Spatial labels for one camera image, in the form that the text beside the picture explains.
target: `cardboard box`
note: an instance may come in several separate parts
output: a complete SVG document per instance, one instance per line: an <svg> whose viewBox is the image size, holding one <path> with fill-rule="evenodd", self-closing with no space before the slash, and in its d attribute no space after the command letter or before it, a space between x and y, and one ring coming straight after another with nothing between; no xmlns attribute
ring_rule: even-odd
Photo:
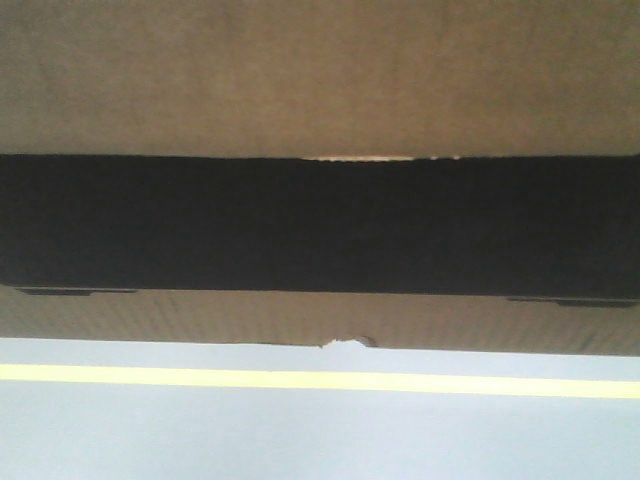
<svg viewBox="0 0 640 480"><path fill-rule="evenodd" d="M3 153L640 150L636 2L2 0L0 16ZM0 292L4 336L362 338L410 348L640 353L638 307L390 294Z"/></svg>

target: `brown cardboard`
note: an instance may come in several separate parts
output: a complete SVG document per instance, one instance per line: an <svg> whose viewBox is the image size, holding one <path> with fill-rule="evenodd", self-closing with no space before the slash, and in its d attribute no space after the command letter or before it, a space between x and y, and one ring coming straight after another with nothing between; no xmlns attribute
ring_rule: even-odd
<svg viewBox="0 0 640 480"><path fill-rule="evenodd" d="M640 306L497 297L159 291L28 296L0 287L0 337L640 355Z"/></svg>
<svg viewBox="0 0 640 480"><path fill-rule="evenodd" d="M640 7L1 0L0 151L640 150Z"/></svg>

